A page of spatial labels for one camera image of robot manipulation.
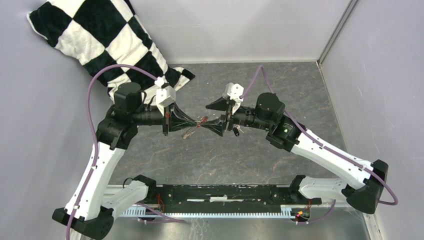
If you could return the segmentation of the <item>keyring loop with red tag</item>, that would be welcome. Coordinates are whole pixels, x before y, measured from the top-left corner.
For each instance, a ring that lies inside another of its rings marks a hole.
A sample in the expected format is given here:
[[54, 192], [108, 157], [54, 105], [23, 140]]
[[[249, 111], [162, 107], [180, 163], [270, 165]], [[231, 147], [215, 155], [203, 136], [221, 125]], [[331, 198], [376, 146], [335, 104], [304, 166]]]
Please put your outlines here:
[[203, 117], [199, 117], [198, 120], [195, 121], [196, 126], [192, 126], [189, 127], [183, 134], [182, 134], [182, 139], [183, 140], [187, 140], [189, 139], [195, 132], [196, 130], [204, 123], [206, 123], [209, 120], [208, 116], [203, 116]]

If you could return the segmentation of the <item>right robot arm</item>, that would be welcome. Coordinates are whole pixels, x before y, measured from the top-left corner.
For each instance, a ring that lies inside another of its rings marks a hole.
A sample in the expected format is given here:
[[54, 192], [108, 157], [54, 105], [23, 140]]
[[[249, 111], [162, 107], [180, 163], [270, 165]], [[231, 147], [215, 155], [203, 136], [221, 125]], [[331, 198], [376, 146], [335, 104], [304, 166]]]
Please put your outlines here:
[[241, 106], [230, 97], [220, 97], [206, 109], [223, 111], [217, 120], [203, 124], [222, 136], [236, 126], [265, 130], [265, 139], [274, 147], [307, 158], [336, 175], [313, 178], [298, 175], [291, 183], [289, 199], [302, 204], [307, 199], [345, 201], [354, 209], [374, 214], [386, 185], [389, 166], [383, 160], [373, 162], [353, 156], [318, 137], [293, 120], [276, 94], [259, 95], [255, 107]]

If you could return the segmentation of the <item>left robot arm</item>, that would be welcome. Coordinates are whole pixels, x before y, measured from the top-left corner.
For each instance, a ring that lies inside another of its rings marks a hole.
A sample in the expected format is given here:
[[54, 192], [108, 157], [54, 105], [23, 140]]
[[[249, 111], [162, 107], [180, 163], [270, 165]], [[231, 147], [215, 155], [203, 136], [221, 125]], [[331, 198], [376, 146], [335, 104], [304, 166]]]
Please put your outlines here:
[[92, 153], [73, 197], [53, 212], [53, 220], [66, 226], [66, 238], [72, 240], [81, 235], [102, 240], [115, 219], [132, 205], [156, 200], [156, 181], [145, 176], [134, 177], [112, 197], [104, 199], [112, 173], [140, 126], [161, 126], [167, 135], [195, 124], [176, 105], [176, 91], [169, 84], [157, 81], [151, 95], [135, 82], [120, 85], [105, 118], [91, 128]]

